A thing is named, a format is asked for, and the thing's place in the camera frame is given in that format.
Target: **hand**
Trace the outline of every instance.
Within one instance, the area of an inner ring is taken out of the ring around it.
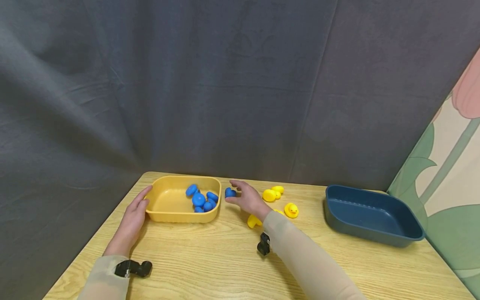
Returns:
[[[228,197],[225,201],[240,206],[241,209],[263,222],[272,209],[262,200],[257,190],[244,181],[230,180],[230,183],[241,191],[241,196]]]
[[[135,199],[127,206],[120,226],[115,232],[110,243],[108,243],[103,256],[107,255],[123,255],[130,256],[130,250],[137,242],[140,229],[145,221],[145,210],[147,208],[148,199],[145,196],[151,191],[152,186],[147,186],[143,191],[138,193]]]

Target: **gray curtain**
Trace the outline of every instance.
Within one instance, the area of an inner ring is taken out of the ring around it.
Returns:
[[[0,294],[41,299],[142,172],[385,190],[480,2],[0,1]]]

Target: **sheer sleeve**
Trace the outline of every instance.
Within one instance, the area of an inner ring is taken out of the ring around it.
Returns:
[[[128,260],[125,256],[102,256],[95,262],[78,300],[125,300],[129,278],[114,274],[115,267]]]
[[[270,212],[263,226],[272,251],[309,299],[366,299],[333,258],[283,215]]]

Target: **wood grain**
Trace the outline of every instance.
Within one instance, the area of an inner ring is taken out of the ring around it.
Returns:
[[[115,233],[134,196],[167,173],[147,172],[138,180],[44,299],[75,299]],[[228,179],[218,178],[223,187]],[[276,182],[246,180],[258,191]],[[285,194],[269,205],[299,207],[292,222],[345,269],[368,299],[474,299],[426,241],[398,249],[343,235],[325,223],[325,187],[281,184]],[[305,299],[290,272],[274,254],[256,251],[261,228],[247,227],[248,215],[221,202],[207,224],[146,221],[132,259],[153,263],[147,279],[132,278],[129,299]]]

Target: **black clip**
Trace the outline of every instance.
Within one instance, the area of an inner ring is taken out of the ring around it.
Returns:
[[[270,253],[270,237],[265,232],[263,232],[260,236],[260,242],[257,245],[257,250],[263,256]]]
[[[142,278],[147,277],[152,271],[152,263],[144,261],[141,265],[133,260],[127,260],[119,263],[115,268],[115,275],[129,278],[130,274],[138,275]]]

